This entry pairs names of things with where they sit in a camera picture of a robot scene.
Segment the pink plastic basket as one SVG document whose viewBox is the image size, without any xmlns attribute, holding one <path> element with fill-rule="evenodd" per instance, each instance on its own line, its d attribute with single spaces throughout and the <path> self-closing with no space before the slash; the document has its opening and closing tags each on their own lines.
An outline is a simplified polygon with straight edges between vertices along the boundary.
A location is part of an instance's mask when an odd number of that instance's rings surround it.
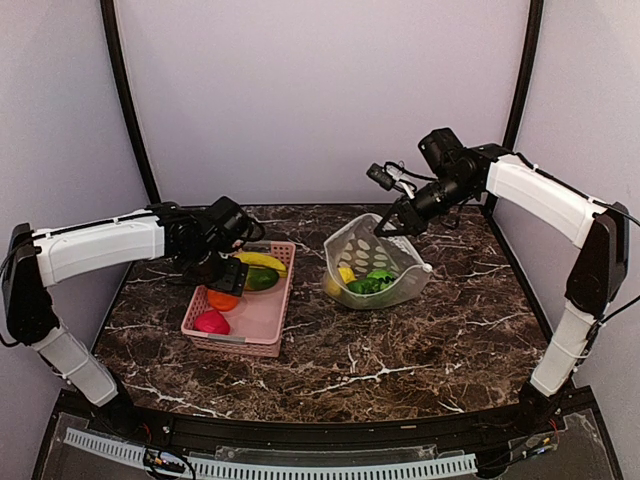
<svg viewBox="0 0 640 480">
<path fill-rule="evenodd" d="M 239 305 L 222 316 L 230 333 L 220 335 L 199 331 L 196 319 L 211 309 L 204 286 L 195 289 L 181 324 L 181 332 L 199 349 L 276 358 L 280 345 L 289 297 L 293 288 L 296 246 L 288 241 L 260 241 L 251 251 L 270 254 L 287 267 L 287 277 L 271 289 L 245 292 Z"/>
</svg>

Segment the yellow toy banana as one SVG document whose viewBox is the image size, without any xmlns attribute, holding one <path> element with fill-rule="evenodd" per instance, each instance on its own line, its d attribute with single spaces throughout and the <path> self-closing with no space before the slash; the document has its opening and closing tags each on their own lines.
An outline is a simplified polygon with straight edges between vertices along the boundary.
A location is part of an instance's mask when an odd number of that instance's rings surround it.
<svg viewBox="0 0 640 480">
<path fill-rule="evenodd" d="M 286 265 L 271 255 L 259 252 L 239 252 L 234 257 L 250 266 L 273 269 L 281 278 L 285 278 L 288 273 Z"/>
</svg>

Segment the orange green toy mango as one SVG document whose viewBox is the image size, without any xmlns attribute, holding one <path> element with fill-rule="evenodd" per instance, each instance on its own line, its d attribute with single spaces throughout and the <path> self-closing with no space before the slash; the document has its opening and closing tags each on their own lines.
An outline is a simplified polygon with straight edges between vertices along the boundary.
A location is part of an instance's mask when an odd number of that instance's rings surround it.
<svg viewBox="0 0 640 480">
<path fill-rule="evenodd" d="M 246 291 L 265 291 L 275 287 L 280 279 L 279 273 L 268 267 L 251 266 L 248 270 L 245 290 Z"/>
</svg>

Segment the orange toy fruit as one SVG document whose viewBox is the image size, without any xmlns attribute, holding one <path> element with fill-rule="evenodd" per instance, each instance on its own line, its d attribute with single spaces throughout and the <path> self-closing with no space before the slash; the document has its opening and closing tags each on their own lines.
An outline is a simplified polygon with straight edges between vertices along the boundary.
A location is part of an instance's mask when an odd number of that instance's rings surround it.
<svg viewBox="0 0 640 480">
<path fill-rule="evenodd" d="M 233 296 L 230 294 L 218 292 L 215 290 L 208 289 L 207 290 L 207 301 L 208 304 L 220 311 L 220 312 L 229 312 L 235 309 L 241 298 L 238 296 Z"/>
</svg>

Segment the green toy watermelon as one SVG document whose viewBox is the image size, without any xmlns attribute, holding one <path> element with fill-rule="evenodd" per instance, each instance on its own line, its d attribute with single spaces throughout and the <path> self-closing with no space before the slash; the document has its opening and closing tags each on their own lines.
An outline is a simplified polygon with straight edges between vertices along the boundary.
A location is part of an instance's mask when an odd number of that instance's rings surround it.
<svg viewBox="0 0 640 480">
<path fill-rule="evenodd" d="M 370 272 L 365 278 L 352 281 L 347 284 L 347 288 L 352 293 L 358 295 L 369 295 L 379 293 L 389 288 L 396 280 L 396 275 L 387 270 L 375 270 Z"/>
</svg>

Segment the yellow toy lemon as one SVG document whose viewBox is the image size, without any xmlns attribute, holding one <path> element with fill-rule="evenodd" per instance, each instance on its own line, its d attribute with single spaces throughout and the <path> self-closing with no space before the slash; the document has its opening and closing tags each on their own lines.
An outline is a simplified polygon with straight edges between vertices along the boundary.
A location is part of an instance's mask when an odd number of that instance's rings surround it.
<svg viewBox="0 0 640 480">
<path fill-rule="evenodd" d="M 329 296 L 339 297 L 342 293 L 342 286 L 347 286 L 357 280 L 354 271 L 350 267 L 339 267 L 338 276 L 331 273 L 326 274 L 325 291 Z"/>
</svg>

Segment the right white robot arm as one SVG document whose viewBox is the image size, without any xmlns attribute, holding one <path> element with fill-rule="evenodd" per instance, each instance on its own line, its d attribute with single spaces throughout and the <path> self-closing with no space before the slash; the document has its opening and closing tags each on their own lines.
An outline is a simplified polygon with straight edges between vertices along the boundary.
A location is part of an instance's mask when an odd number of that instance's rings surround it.
<svg viewBox="0 0 640 480">
<path fill-rule="evenodd" d="M 399 228 L 391 230 L 380 221 L 377 236 L 419 235 L 453 206 L 488 193 L 555 228 L 579 250 L 566 282 L 559 324 L 510 413 L 511 426 L 530 434 L 555 411 L 561 389 L 610 318 L 606 310 L 628 272 L 629 213 L 620 203 L 606 204 L 577 192 L 522 154 L 496 144 L 467 148 L 424 141 L 419 148 L 436 178 L 418 190 L 406 187 L 379 164 L 367 171 L 385 190 L 401 193 L 385 215 L 397 217 Z"/>
</svg>

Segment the clear dotted zip bag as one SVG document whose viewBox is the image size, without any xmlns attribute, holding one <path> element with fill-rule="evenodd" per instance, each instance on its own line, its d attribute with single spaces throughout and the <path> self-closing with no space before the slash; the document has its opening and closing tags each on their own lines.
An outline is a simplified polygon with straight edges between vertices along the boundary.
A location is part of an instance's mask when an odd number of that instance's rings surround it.
<svg viewBox="0 0 640 480">
<path fill-rule="evenodd" d="M 396 275 L 395 282 L 389 288 L 376 294 L 358 295 L 349 291 L 347 286 L 342 286 L 339 297 L 330 296 L 354 310 L 383 309 L 412 300 L 421 294 L 433 271 L 408 238 L 378 238 L 374 228 L 380 219 L 381 216 L 374 213 L 362 214 L 324 242 L 324 291 L 326 274 L 337 277 L 339 267 L 350 267 L 357 280 L 375 270 L 387 270 Z"/>
</svg>

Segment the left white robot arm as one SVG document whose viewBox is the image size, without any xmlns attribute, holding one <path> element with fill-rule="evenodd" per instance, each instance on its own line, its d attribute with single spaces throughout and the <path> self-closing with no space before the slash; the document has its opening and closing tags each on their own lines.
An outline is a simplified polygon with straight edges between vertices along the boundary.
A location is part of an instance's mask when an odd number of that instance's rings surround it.
<svg viewBox="0 0 640 480">
<path fill-rule="evenodd" d="M 204 208 L 163 202 L 67 227 L 19 224 L 1 265 L 1 343 L 31 348 L 109 428 L 134 435 L 142 421 L 126 387 L 58 316 L 52 289 L 117 266 L 169 259 L 186 283 L 238 297 L 248 267 L 235 254 L 263 235 L 262 225 L 226 196 Z"/>
</svg>

